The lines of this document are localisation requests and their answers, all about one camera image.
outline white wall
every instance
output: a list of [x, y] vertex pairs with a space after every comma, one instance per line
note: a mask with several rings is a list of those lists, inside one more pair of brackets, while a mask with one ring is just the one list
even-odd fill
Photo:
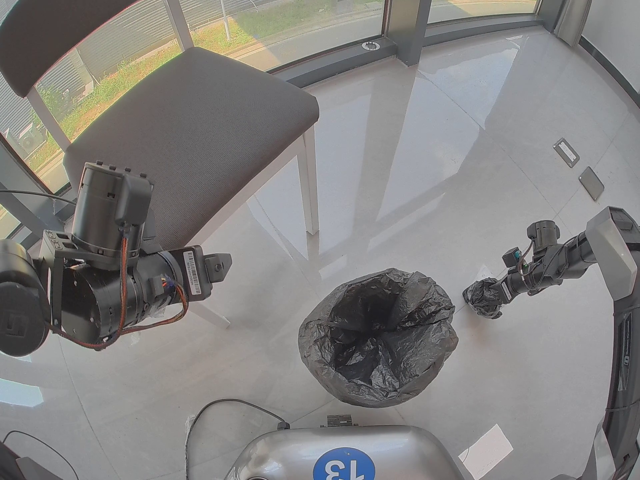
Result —
[[640, 92], [640, 0], [593, 0], [582, 35]]

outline black baseboard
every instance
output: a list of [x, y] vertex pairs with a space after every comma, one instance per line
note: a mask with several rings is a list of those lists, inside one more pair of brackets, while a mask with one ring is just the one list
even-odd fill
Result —
[[604, 57], [600, 50], [587, 41], [584, 36], [580, 37], [579, 44], [587, 50], [587, 53], [596, 59], [604, 69], [607, 70], [607, 73], [613, 76], [613, 79], [618, 82], [620, 87], [622, 87], [622, 89], [631, 96], [631, 99], [636, 103], [636, 105], [638, 105], [638, 108], [640, 108], [640, 93], [634, 89], [633, 85], [629, 83], [629, 80], [627, 80], [625, 76], [622, 75], [622, 73], [620, 73], [620, 71], [618, 71], [618, 69], [616, 69], [616, 67], [613, 66], [606, 57]]

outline blue circle sticker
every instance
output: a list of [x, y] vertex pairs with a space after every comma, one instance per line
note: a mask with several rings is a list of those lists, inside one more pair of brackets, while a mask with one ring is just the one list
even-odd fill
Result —
[[373, 460], [356, 448], [329, 450], [314, 466], [314, 480], [374, 480], [375, 477]]

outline gray upholstered chair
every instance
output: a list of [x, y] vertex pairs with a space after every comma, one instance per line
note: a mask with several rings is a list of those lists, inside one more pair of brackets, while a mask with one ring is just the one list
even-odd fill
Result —
[[19, 0], [0, 25], [0, 72], [65, 151], [73, 189], [87, 161], [146, 172], [155, 182], [160, 243], [177, 248], [210, 235], [297, 156], [307, 231], [315, 234], [316, 99], [194, 47], [178, 0], [164, 4], [182, 53], [124, 94], [73, 143], [62, 132], [35, 85], [82, 39], [137, 1]]

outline chair backrest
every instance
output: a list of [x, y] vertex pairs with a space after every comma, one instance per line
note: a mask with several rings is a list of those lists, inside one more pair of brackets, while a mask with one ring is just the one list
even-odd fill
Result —
[[69, 50], [138, 0], [18, 0], [0, 24], [0, 72], [20, 97]]

